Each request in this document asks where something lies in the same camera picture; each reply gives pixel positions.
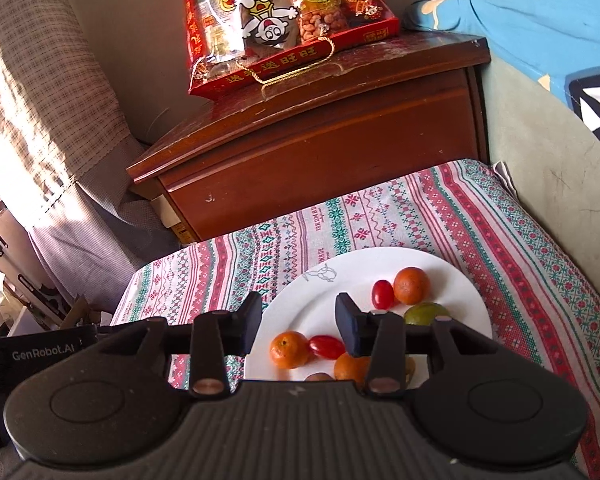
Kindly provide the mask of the red cherry tomato back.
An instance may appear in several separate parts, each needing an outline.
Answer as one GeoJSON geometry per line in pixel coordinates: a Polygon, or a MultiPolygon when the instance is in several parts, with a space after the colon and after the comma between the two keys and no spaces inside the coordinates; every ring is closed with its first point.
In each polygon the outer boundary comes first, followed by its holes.
{"type": "Polygon", "coordinates": [[[376,310],[390,310],[398,304],[392,284],[387,280],[379,280],[373,284],[372,304],[376,310]]]}

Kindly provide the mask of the red cherry tomato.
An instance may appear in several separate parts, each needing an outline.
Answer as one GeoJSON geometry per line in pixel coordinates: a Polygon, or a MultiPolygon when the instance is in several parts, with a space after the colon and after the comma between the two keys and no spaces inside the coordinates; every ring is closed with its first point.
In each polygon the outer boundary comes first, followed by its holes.
{"type": "Polygon", "coordinates": [[[309,347],[317,358],[336,361],[346,352],[343,342],[329,335],[317,335],[309,339],[309,347]]]}
{"type": "Polygon", "coordinates": [[[372,304],[376,310],[390,310],[398,304],[392,284],[387,280],[379,280],[373,284],[372,304]]]}

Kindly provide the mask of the orange mandarin front cluster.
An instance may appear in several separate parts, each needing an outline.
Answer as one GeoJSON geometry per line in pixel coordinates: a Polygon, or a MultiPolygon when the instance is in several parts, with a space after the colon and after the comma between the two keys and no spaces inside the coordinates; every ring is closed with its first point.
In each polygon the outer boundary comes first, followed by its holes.
{"type": "Polygon", "coordinates": [[[334,364],[334,378],[337,380],[352,380],[356,388],[362,389],[370,368],[370,357],[356,358],[349,353],[343,353],[334,364]]]}

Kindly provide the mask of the orange mandarin cluster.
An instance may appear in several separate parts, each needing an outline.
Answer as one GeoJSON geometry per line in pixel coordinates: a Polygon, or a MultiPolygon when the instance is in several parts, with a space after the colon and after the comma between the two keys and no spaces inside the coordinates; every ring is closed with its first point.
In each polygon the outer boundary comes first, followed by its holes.
{"type": "Polygon", "coordinates": [[[416,362],[411,356],[405,358],[405,385],[408,387],[416,372],[416,362]]]}
{"type": "Polygon", "coordinates": [[[427,273],[414,266],[400,270],[393,280],[393,292],[401,304],[412,306],[428,298],[430,279],[427,273]]]}
{"type": "Polygon", "coordinates": [[[362,389],[370,368],[370,357],[356,358],[349,353],[343,353],[334,364],[334,378],[337,380],[352,380],[356,388],[362,389]]]}

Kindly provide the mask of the green lime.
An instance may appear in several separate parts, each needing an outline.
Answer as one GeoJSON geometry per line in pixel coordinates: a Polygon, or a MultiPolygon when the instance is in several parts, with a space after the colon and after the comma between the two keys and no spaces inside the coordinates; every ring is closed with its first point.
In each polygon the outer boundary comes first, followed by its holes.
{"type": "Polygon", "coordinates": [[[451,316],[450,311],[436,302],[421,302],[414,304],[405,311],[403,318],[407,325],[428,326],[438,316],[451,316]]]}

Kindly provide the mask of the red cherry tomato front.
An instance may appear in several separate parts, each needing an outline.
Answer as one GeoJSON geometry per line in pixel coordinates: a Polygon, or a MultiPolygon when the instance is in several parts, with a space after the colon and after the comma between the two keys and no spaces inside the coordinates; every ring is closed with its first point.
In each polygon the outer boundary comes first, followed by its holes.
{"type": "Polygon", "coordinates": [[[317,335],[309,339],[309,347],[317,358],[336,361],[346,352],[343,342],[329,335],[317,335]]]}

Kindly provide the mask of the orange mandarin back cluster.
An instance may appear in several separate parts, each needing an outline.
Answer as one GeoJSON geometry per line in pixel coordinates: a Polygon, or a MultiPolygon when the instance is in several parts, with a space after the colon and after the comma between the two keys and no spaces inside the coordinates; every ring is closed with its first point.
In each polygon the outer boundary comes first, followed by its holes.
{"type": "Polygon", "coordinates": [[[393,280],[393,292],[401,304],[412,306],[428,298],[430,279],[427,273],[414,266],[400,270],[393,280]]]}

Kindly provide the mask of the brown kiwi fruit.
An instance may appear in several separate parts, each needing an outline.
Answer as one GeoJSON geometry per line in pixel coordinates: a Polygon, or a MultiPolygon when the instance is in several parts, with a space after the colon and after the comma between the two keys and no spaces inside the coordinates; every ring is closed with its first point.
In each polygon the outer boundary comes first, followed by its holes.
{"type": "Polygon", "coordinates": [[[331,382],[332,376],[326,373],[313,373],[306,376],[306,382],[331,382]]]}

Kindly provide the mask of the white ceramic plate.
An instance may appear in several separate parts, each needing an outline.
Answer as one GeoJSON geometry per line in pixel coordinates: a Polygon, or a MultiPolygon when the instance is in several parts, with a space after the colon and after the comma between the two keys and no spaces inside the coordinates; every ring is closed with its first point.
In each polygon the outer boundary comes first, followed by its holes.
{"type": "Polygon", "coordinates": [[[379,280],[393,280],[408,266],[416,266],[427,273],[431,301],[446,307],[457,321],[484,336],[493,336],[490,316],[478,290],[451,263],[411,248],[364,248],[317,264],[271,301],[263,311],[250,355],[245,358],[245,380],[302,382],[315,373],[332,376],[335,363],[319,356],[293,370],[277,367],[270,358],[271,341],[290,330],[306,338],[321,335],[337,338],[337,295],[346,292],[362,311],[370,311],[373,309],[373,284],[379,280]]]}

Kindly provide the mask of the beige folding chair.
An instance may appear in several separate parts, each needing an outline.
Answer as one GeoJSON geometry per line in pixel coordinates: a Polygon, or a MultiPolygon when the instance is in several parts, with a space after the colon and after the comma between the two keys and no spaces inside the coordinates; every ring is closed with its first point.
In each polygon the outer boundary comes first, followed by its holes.
{"type": "Polygon", "coordinates": [[[59,326],[66,318],[71,307],[43,269],[28,232],[8,209],[0,212],[0,271],[47,326],[59,326]]]}

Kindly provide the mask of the patterned red green tablecloth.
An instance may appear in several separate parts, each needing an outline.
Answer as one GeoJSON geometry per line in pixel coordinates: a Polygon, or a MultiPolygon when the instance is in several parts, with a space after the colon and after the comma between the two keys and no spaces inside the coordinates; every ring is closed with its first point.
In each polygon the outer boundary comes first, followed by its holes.
{"type": "Polygon", "coordinates": [[[247,292],[273,300],[346,252],[408,247],[451,263],[476,286],[494,336],[575,384],[590,418],[576,465],[600,479],[600,296],[494,172],[462,159],[197,243],[138,270],[114,322],[187,324],[247,292]]]}

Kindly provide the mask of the checked grey curtain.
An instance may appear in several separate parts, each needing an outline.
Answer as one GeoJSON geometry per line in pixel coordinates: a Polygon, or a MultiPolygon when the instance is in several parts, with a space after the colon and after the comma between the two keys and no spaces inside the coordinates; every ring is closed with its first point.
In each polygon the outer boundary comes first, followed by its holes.
{"type": "Polygon", "coordinates": [[[114,310],[178,240],[126,171],[142,152],[68,0],[0,0],[0,197],[61,295],[114,310]]]}

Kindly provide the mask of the dark wooden cabinet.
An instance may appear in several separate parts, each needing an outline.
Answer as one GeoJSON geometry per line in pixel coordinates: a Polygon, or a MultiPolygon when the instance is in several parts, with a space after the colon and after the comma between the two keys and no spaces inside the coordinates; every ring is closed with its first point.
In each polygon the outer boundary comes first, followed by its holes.
{"type": "Polygon", "coordinates": [[[486,40],[408,32],[229,93],[132,163],[195,240],[432,166],[486,162],[486,40]]]}

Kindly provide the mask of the red snack gift bag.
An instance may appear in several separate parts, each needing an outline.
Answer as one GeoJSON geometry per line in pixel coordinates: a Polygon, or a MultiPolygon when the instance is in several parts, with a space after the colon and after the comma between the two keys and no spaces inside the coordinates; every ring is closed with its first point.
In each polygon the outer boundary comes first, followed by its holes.
{"type": "Polygon", "coordinates": [[[192,96],[209,100],[325,63],[396,36],[384,0],[184,0],[192,96]]]}

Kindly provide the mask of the blue cartoon pillow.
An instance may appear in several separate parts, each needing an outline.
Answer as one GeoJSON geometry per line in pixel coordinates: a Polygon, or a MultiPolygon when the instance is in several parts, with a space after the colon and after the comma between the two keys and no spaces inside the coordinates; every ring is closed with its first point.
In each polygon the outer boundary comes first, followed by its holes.
{"type": "Polygon", "coordinates": [[[426,0],[405,12],[404,24],[483,36],[600,143],[600,0],[426,0]]]}

